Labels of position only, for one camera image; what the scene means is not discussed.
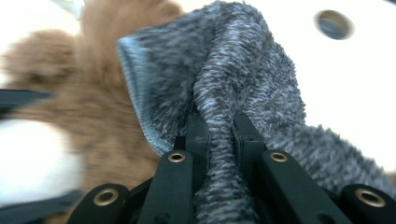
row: black plastic bracket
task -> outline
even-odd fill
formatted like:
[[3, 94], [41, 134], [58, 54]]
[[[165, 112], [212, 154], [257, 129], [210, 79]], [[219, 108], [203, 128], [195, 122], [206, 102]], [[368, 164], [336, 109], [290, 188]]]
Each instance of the black plastic bracket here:
[[233, 117], [233, 139], [239, 171], [249, 186], [253, 179], [253, 164], [267, 150], [264, 140], [248, 115], [238, 112]]
[[137, 223], [192, 223], [192, 155], [165, 153], [151, 182]]
[[34, 101], [49, 99], [51, 97], [52, 94], [45, 92], [0, 89], [0, 117], [17, 107], [29, 105]]
[[209, 144], [206, 124], [196, 111], [189, 114], [185, 141], [185, 149], [194, 157], [192, 190], [195, 192], [206, 178]]
[[129, 190], [122, 185], [105, 184], [91, 190], [74, 210], [67, 224], [115, 224], [127, 206]]
[[[281, 223], [351, 223], [303, 167], [287, 152], [267, 150], [258, 164], [258, 176], [263, 190], [272, 196]], [[256, 192], [262, 203], [267, 195]]]
[[396, 202], [388, 194], [367, 185], [344, 187], [338, 204], [354, 223], [396, 223]]
[[82, 192], [74, 190], [58, 198], [2, 207], [0, 208], [0, 223], [41, 223], [41, 220], [45, 217], [67, 211], [81, 197]]

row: teddy bear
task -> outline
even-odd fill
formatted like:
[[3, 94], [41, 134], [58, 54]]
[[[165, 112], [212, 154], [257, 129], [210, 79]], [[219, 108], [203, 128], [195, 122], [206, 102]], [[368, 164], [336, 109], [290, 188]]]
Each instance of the teddy bear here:
[[[43, 30], [11, 46], [4, 55], [12, 80], [7, 89], [53, 97], [0, 120], [0, 141], [7, 147], [0, 152], [0, 207], [104, 183], [131, 189], [153, 176], [159, 157], [136, 118], [116, 42], [181, 14], [166, 0], [91, 0], [77, 35]], [[47, 222], [65, 223], [69, 215]]]

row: dark hole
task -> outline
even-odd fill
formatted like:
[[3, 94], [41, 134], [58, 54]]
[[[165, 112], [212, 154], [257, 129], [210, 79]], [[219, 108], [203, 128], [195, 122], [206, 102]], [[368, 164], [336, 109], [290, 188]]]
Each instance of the dark hole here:
[[113, 193], [106, 192], [106, 193], [102, 194], [102, 195], [99, 197], [99, 200], [100, 200], [101, 202], [105, 202], [105, 201], [110, 200], [111, 197], [113, 197]]
[[178, 155], [178, 154], [175, 154], [175, 155], [172, 155], [172, 160], [175, 160], [175, 161], [178, 161], [178, 160], [181, 160], [181, 155]]
[[334, 224], [335, 223], [335, 220], [331, 216], [323, 214], [323, 213], [317, 214], [317, 219], [322, 224]]
[[320, 30], [332, 39], [343, 39], [346, 37], [346, 32], [334, 21], [318, 20]]
[[285, 156], [282, 154], [274, 154], [275, 159], [283, 161], [285, 160]]
[[378, 198], [376, 198], [376, 197], [375, 197], [374, 195], [372, 195], [372, 194], [362, 193], [361, 196], [362, 196], [365, 200], [367, 200], [367, 201], [370, 201], [370, 202], [373, 202], [373, 203], [379, 203]]

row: circular hole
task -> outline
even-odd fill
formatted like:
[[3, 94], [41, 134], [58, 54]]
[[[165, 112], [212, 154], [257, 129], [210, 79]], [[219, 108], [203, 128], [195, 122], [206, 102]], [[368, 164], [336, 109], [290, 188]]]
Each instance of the circular hole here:
[[349, 19], [339, 12], [325, 10], [316, 17], [319, 30], [331, 39], [346, 39], [352, 33], [352, 24]]
[[102, 189], [95, 195], [93, 202], [98, 206], [106, 206], [114, 203], [119, 198], [119, 192], [115, 189]]
[[317, 214], [317, 219], [321, 224], [333, 224], [335, 223], [334, 218], [332, 218], [329, 215], [323, 214], [323, 213], [319, 213]]
[[381, 196], [368, 189], [356, 189], [355, 195], [359, 200], [373, 207], [384, 207], [386, 205]]
[[181, 162], [184, 161], [184, 159], [186, 159], [186, 156], [181, 153], [172, 153], [168, 157], [168, 160], [171, 162]]
[[171, 216], [167, 213], [159, 213], [154, 217], [155, 224], [167, 224], [171, 220]]
[[283, 155], [282, 153], [279, 152], [273, 152], [270, 154], [271, 159], [274, 161], [286, 161], [288, 159], [287, 156]]

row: gray towel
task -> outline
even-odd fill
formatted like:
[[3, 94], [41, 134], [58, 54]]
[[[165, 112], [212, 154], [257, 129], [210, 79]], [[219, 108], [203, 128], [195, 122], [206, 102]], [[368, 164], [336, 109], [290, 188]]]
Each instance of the gray towel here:
[[396, 199], [395, 186], [373, 161], [337, 134], [304, 124], [293, 62], [254, 7], [215, 2], [122, 38], [119, 55], [143, 132], [158, 154], [185, 133], [194, 104], [206, 122], [209, 170], [194, 195], [196, 223], [257, 221], [234, 160], [238, 110], [270, 149], [289, 152], [320, 186], [340, 192], [363, 183]]

